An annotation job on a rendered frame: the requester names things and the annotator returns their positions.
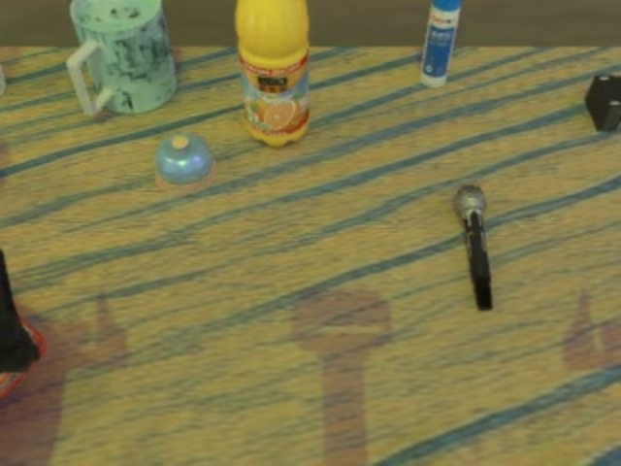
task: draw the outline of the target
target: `green mug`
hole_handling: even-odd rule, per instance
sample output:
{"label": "green mug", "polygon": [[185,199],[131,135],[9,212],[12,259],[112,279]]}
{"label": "green mug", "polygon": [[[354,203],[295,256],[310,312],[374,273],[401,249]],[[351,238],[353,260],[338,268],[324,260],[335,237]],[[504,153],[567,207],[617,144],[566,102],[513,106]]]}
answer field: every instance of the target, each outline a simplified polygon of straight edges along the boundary
{"label": "green mug", "polygon": [[[139,114],[172,98],[177,75],[162,0],[72,0],[70,13],[81,45],[66,65],[87,115],[105,107]],[[84,63],[98,93],[94,101]]]}

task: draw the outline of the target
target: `yellow knob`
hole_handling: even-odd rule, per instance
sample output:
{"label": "yellow knob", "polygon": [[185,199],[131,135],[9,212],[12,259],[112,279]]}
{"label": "yellow knob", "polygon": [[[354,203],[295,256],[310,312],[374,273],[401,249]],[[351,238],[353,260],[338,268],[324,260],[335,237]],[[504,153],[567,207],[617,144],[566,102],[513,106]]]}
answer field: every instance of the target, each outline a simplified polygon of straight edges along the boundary
{"label": "yellow knob", "polygon": [[189,144],[190,140],[187,139],[187,136],[177,135],[173,138],[173,148],[177,150],[185,149]]}

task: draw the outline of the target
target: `blue and white tube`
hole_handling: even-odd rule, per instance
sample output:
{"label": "blue and white tube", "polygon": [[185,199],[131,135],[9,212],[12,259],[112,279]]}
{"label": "blue and white tube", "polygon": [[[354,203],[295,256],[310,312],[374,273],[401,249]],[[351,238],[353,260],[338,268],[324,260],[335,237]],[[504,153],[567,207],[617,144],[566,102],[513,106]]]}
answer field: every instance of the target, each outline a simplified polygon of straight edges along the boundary
{"label": "blue and white tube", "polygon": [[462,0],[432,0],[420,81],[429,87],[446,84]]}

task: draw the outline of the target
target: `wooden table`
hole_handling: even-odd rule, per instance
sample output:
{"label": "wooden table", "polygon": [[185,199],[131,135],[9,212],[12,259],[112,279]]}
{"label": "wooden table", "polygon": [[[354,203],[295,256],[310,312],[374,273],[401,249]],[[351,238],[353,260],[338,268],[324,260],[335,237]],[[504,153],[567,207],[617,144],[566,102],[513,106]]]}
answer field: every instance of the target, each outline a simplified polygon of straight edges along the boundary
{"label": "wooden table", "polygon": [[[578,466],[621,449],[619,136],[583,105],[621,50],[459,49],[434,90],[413,50],[315,50],[311,129],[282,150],[241,127],[232,49],[178,50],[173,102],[97,121],[70,50],[2,52],[0,246],[49,339],[0,407],[3,466]],[[203,190],[154,182],[177,130],[212,146]],[[450,208],[467,182],[489,203],[491,313]]]}

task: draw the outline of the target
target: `yellow bottle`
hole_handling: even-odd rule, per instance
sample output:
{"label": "yellow bottle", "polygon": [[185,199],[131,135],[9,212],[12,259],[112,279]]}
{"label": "yellow bottle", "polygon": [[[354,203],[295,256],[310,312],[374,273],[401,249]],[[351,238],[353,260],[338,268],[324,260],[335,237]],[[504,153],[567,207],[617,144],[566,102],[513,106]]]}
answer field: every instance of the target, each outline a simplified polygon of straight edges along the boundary
{"label": "yellow bottle", "polygon": [[235,26],[245,122],[272,147],[309,126],[309,14],[306,0],[238,0]]}

